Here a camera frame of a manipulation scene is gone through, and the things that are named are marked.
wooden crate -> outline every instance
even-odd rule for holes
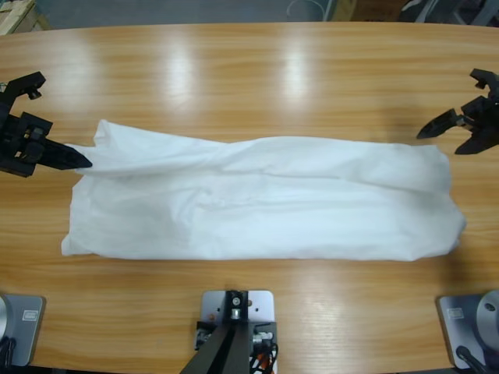
[[[0,8],[0,35],[50,29],[47,19],[37,11],[34,0],[5,2]]]

wrinkled cloth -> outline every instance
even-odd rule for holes
[[[279,136],[237,143],[102,120],[64,255],[392,259],[450,252],[465,218],[435,146]]]

label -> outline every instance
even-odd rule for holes
[[[447,315],[450,319],[463,319],[465,318],[464,313],[461,308],[450,308],[447,309]]]
[[[23,312],[23,321],[36,322],[38,320],[37,310],[25,310]]]

cable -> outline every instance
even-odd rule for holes
[[[326,11],[324,10],[324,7],[316,2],[315,0],[293,0],[292,2],[289,3],[288,8],[286,9],[286,16],[289,18],[291,17],[291,7],[296,3],[296,2],[312,2],[313,4],[317,5],[321,12],[322,12],[322,20],[324,20],[324,17],[326,16]]]
[[[15,339],[4,337],[0,340],[0,374],[3,374],[10,369],[15,347]]]
[[[276,343],[272,343],[270,346],[268,346],[267,349],[255,354],[251,360],[251,363],[249,364],[250,373],[272,374],[274,370],[274,364],[278,359],[278,353],[278,345]]]

wood grain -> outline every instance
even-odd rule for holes
[[[499,71],[491,28],[376,23],[222,24],[60,30],[0,37],[0,80],[41,70],[28,111],[51,138],[91,144],[101,118],[222,141],[326,136],[421,144],[434,116]],[[283,373],[450,366],[435,298],[499,288],[499,148],[455,156],[469,134],[434,139],[451,159],[469,225],[451,255],[414,263],[125,261],[64,258],[79,177],[0,174],[0,287],[43,295],[36,365],[178,372],[192,355],[202,293],[274,292]]]

